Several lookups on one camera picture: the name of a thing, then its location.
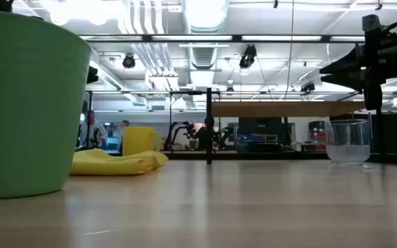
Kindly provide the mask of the wooden shelf with black frame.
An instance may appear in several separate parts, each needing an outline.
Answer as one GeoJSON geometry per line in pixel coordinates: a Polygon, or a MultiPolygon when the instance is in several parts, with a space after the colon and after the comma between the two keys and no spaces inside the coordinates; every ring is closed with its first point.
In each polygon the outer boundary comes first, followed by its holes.
{"type": "MultiPolygon", "coordinates": [[[[212,127],[215,117],[278,118],[340,116],[362,110],[367,106],[364,101],[266,101],[266,102],[214,102],[213,91],[207,89],[205,123],[212,127]]],[[[252,159],[326,159],[320,152],[254,152],[235,154],[236,160],[252,159]]]]}

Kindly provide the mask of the black cabinet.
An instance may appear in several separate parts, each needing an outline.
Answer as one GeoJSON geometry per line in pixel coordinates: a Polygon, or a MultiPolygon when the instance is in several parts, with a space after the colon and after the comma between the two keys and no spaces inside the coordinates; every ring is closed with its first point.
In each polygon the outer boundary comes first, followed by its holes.
{"type": "Polygon", "coordinates": [[[289,144],[288,124],[282,117],[240,118],[238,120],[238,153],[279,153],[284,146],[289,144]]]}

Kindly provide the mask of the yellow folded cloth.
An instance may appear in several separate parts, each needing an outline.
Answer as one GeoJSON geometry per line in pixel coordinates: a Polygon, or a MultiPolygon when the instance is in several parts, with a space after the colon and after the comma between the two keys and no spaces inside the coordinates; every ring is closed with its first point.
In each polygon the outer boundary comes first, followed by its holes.
{"type": "Polygon", "coordinates": [[[155,151],[112,156],[102,149],[89,149],[74,153],[70,175],[140,175],[158,169],[167,162],[165,154],[155,151]]]}

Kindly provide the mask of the large green plastic cup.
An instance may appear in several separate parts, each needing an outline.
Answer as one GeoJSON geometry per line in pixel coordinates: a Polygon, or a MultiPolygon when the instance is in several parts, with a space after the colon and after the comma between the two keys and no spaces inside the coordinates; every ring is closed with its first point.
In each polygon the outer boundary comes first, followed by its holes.
{"type": "Polygon", "coordinates": [[[65,28],[0,12],[0,198],[63,187],[91,53],[81,37],[65,28]]]}

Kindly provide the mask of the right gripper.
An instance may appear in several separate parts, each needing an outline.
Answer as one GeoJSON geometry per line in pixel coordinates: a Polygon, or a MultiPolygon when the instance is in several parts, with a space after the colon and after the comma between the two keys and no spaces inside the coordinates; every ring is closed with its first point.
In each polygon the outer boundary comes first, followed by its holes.
{"type": "Polygon", "coordinates": [[[365,44],[356,44],[344,57],[321,68],[320,79],[360,93],[364,89],[365,108],[380,110],[381,85],[387,79],[397,78],[397,22],[383,26],[377,15],[367,15],[363,17],[363,31],[365,44]],[[364,64],[365,71],[356,71],[364,64]]]}

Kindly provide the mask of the clear glass cup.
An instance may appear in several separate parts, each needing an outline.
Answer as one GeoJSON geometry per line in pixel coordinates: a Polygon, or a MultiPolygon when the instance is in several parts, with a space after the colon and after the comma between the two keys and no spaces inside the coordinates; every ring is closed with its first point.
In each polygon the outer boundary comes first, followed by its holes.
{"type": "Polygon", "coordinates": [[[370,157],[371,129],[368,120],[329,121],[326,152],[333,163],[363,163],[370,157]]]}

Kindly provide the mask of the silver ventilation duct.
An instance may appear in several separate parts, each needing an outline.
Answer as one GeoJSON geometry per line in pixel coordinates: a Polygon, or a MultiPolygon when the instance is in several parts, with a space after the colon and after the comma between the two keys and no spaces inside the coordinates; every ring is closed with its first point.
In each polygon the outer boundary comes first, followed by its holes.
{"type": "Polygon", "coordinates": [[[182,0],[188,34],[218,34],[227,21],[229,0],[182,0]]]}

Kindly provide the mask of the yellow mug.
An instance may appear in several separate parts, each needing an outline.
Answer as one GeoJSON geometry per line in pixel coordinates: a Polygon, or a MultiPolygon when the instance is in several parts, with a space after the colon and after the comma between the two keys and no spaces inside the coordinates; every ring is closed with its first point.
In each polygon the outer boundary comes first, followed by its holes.
{"type": "Polygon", "coordinates": [[[124,127],[122,155],[130,156],[141,152],[159,152],[162,147],[161,133],[154,127],[124,127]]]}

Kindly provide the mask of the red storage boxes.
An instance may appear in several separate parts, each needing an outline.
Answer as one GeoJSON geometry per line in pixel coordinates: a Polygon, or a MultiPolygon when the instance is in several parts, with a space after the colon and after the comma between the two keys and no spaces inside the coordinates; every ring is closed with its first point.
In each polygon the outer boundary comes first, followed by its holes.
{"type": "Polygon", "coordinates": [[[324,121],[309,122],[309,142],[313,145],[314,151],[326,152],[326,129],[324,121]]]}

